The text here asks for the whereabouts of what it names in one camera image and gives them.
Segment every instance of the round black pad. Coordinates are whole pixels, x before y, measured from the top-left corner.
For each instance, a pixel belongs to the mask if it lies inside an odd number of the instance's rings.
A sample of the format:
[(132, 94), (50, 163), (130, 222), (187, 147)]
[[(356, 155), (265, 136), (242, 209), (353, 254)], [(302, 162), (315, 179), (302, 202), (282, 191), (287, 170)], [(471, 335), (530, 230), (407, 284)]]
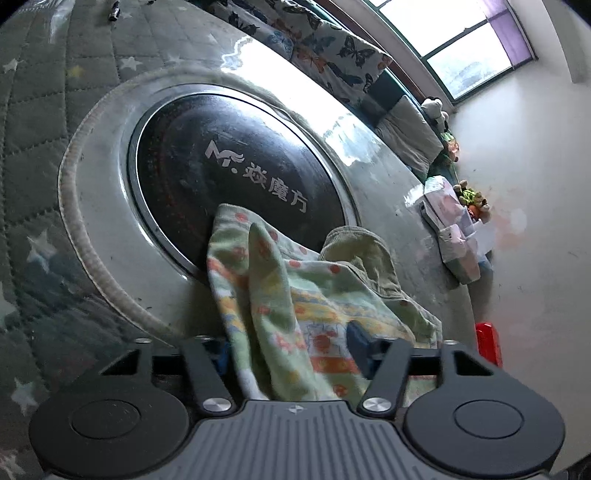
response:
[(220, 203), (252, 210), (319, 251), (345, 218), (327, 171), (303, 138), (244, 98), (183, 97), (146, 124), (137, 151), (139, 185), (164, 235), (202, 271)]
[(483, 439), (510, 437), (523, 425), (523, 417), (518, 410), (490, 400), (464, 403), (453, 415), (464, 432)]
[(461, 345), (442, 346), (441, 371), (441, 386), (404, 417), (404, 436), (425, 459), (470, 478), (551, 468), (564, 423), (550, 402)]
[(84, 405), (72, 415), (72, 428), (90, 439), (114, 439), (134, 429), (139, 411), (131, 403), (100, 400)]
[(69, 478), (132, 478), (177, 450), (189, 429), (183, 404), (140, 382), (113, 386), (58, 393), (37, 409), (29, 437), (44, 469)]

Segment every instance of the metal screw cap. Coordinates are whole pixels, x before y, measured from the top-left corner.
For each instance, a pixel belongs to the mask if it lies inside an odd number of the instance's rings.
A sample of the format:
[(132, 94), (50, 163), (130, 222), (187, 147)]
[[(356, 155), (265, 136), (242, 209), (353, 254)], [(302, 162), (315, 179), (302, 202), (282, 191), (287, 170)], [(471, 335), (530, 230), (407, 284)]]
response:
[(230, 410), (230, 408), (232, 408), (232, 403), (225, 398), (208, 398), (206, 401), (203, 402), (203, 408), (207, 411), (211, 411), (214, 413), (228, 411)]
[(392, 408), (392, 402), (381, 397), (371, 397), (363, 401), (363, 408), (368, 411), (380, 413)]

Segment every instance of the window frame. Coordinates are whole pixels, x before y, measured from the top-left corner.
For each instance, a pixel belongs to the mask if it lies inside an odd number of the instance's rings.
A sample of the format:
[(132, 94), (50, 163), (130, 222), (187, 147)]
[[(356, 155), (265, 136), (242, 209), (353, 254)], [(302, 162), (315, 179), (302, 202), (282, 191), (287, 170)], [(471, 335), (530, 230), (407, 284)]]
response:
[(441, 52), (441, 51), (445, 50), (446, 48), (450, 47), (452, 44), (454, 44), (455, 42), (457, 42), (461, 38), (465, 37), (466, 35), (469, 35), (470, 33), (478, 30), (480, 27), (483, 27), (484, 25), (489, 24), (491, 22), (491, 20), (494, 20), (495, 18), (500, 17), (505, 12), (500, 12), (500, 13), (494, 15), (491, 18), (485, 18), (484, 20), (479, 21), (477, 24), (475, 24), (475, 25), (473, 25), (473, 26), (471, 26), (469, 28), (465, 28), (463, 32), (459, 33), (455, 37), (447, 40), (445, 43), (439, 45), (437, 48), (434, 48), (432, 51), (426, 53), (425, 55), (421, 55), (417, 51), (417, 49), (414, 48), (414, 46), (409, 42), (409, 40), (402, 34), (402, 32), (398, 28), (396, 28), (396, 26), (380, 10), (382, 7), (386, 6), (388, 3), (392, 2), (392, 1), (395, 1), (395, 0), (385, 0), (385, 2), (382, 2), (379, 5), (374, 5), (369, 0), (363, 0), (363, 1), (365, 1), (365, 3), (373, 11), (375, 11), (378, 14), (378, 16), (380, 17), (380, 19), (384, 23), (386, 23), (387, 26), (389, 26), (392, 30), (394, 30), (394, 32), (396, 33), (396, 35), (399, 36), (400, 39), (402, 39), (402, 41), (404, 42), (404, 44), (421, 61), (421, 63), (423, 64), (423, 66), (428, 70), (428, 72), (431, 74), (431, 76), (435, 79), (435, 81), (437, 82), (437, 84), (441, 87), (441, 89), (443, 90), (443, 92), (446, 94), (447, 98), (452, 103), (452, 105), (457, 105), (458, 103), (463, 102), (467, 98), (469, 98), (469, 97), (477, 94), (478, 92), (480, 92), (484, 88), (488, 87), (491, 83), (493, 83), (493, 82), (495, 82), (495, 81), (503, 78), (508, 73), (513, 72), (517, 68), (521, 67), (522, 65), (525, 65), (526, 63), (530, 62), (531, 60), (533, 60), (535, 58), (535, 56), (532, 55), (532, 58), (530, 58), (530, 59), (528, 59), (526, 61), (523, 61), (522, 63), (520, 63), (518, 65), (511, 66), (511, 67), (509, 67), (509, 68), (507, 68), (507, 69), (505, 69), (505, 70), (497, 73), (496, 75), (494, 75), (494, 77), (489, 78), (488, 80), (486, 80), (486, 81), (484, 81), (484, 82), (476, 85), (473, 89), (468, 90), (466, 93), (463, 93), (462, 95), (460, 95), (457, 98), (454, 98), (454, 96), (450, 93), (450, 91), (447, 89), (446, 85), (441, 80), (440, 76), (431, 67), (431, 64), (428, 62), (428, 60), (431, 57), (433, 57), (436, 54), (438, 54), (439, 52)]

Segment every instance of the floral printed towel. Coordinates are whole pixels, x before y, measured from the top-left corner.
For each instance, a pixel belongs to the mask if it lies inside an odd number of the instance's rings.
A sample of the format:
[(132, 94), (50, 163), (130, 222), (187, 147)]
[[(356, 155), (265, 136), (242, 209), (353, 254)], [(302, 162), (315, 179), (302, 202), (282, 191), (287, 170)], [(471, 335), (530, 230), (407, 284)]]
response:
[[(441, 340), (439, 320), (400, 290), (383, 242), (362, 228), (334, 230), (317, 253), (255, 213), (222, 204), (207, 271), (247, 398), (356, 405), (368, 382), (346, 346), (353, 319), (417, 346)], [(407, 393), (432, 387), (411, 381)]]

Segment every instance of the purple curtain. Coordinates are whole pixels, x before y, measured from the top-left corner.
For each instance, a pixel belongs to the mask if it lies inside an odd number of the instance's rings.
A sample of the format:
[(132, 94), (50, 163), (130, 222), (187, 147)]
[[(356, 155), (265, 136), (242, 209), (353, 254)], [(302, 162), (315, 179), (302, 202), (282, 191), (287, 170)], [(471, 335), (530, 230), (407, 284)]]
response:
[(476, 0), (486, 19), (499, 37), (513, 66), (531, 60), (532, 55), (526, 39), (515, 22), (505, 0)]

